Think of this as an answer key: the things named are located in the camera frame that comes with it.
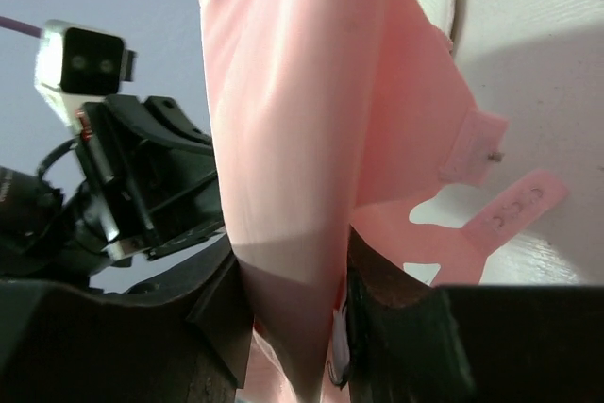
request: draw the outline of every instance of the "gray wall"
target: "gray wall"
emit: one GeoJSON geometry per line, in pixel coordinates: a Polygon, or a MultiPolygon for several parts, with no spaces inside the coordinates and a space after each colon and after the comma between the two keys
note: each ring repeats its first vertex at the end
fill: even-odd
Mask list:
{"type": "MultiPolygon", "coordinates": [[[[136,80],[126,84],[123,92],[172,96],[201,128],[209,130],[197,0],[0,0],[0,15],[33,25],[62,19],[123,37],[139,53],[136,80]]],[[[29,173],[68,137],[34,90],[37,47],[33,38],[0,30],[0,165],[29,173]]],[[[72,158],[49,174],[51,182],[68,193],[81,178],[72,158]]],[[[153,264],[138,260],[133,269],[110,269],[94,283],[122,291],[186,255],[153,264]]]]}

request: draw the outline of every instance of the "black camera face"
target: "black camera face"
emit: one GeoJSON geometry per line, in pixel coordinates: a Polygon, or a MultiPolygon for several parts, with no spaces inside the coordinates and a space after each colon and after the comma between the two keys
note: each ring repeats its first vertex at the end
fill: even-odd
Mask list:
{"type": "Polygon", "coordinates": [[[61,89],[69,94],[107,96],[120,90],[124,41],[81,28],[63,37],[61,89]]]}

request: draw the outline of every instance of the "pink fabric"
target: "pink fabric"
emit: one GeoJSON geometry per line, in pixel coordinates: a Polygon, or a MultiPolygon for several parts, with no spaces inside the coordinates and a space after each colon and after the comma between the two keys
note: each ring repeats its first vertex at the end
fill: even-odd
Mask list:
{"type": "MultiPolygon", "coordinates": [[[[478,283],[500,240],[551,204],[535,201],[496,240],[480,220],[466,230],[409,221],[445,184],[478,185],[506,128],[477,109],[415,0],[200,3],[226,229],[294,394],[316,402],[351,223],[399,266],[439,262],[437,281],[478,283]]],[[[294,399],[261,348],[250,367],[243,395],[294,399]]]]}

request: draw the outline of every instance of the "red light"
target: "red light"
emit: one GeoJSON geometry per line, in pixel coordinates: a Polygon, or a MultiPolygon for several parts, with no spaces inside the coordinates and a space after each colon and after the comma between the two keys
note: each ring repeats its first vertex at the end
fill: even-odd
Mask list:
{"type": "Polygon", "coordinates": [[[79,120],[79,123],[82,125],[82,132],[80,133],[82,139],[84,140],[84,142],[89,141],[92,137],[92,128],[90,122],[88,121],[88,118],[86,117],[86,114],[82,109],[78,109],[75,113],[75,116],[77,117],[77,120],[79,120]]]}

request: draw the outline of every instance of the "cable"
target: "cable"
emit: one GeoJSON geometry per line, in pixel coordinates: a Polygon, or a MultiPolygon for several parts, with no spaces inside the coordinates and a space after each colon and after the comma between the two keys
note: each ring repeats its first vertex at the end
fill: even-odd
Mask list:
{"type": "Polygon", "coordinates": [[[38,169],[36,170],[36,174],[38,175],[38,178],[44,179],[44,176],[46,175],[46,172],[48,172],[48,169],[50,169],[53,166],[53,164],[55,164],[55,162],[57,162],[59,159],[61,159],[67,153],[72,151],[72,148],[75,143],[76,143],[76,141],[74,139],[70,139],[69,141],[63,142],[61,145],[59,145],[53,151],[48,153],[48,155],[46,155],[46,158],[44,158],[42,160],[42,162],[38,166],[38,169]]]}
{"type": "Polygon", "coordinates": [[[30,37],[34,38],[39,38],[42,35],[41,28],[35,27],[34,25],[22,23],[21,21],[16,21],[5,16],[0,16],[0,28],[13,30],[15,32],[23,33],[24,35],[29,35],[30,37]]]}

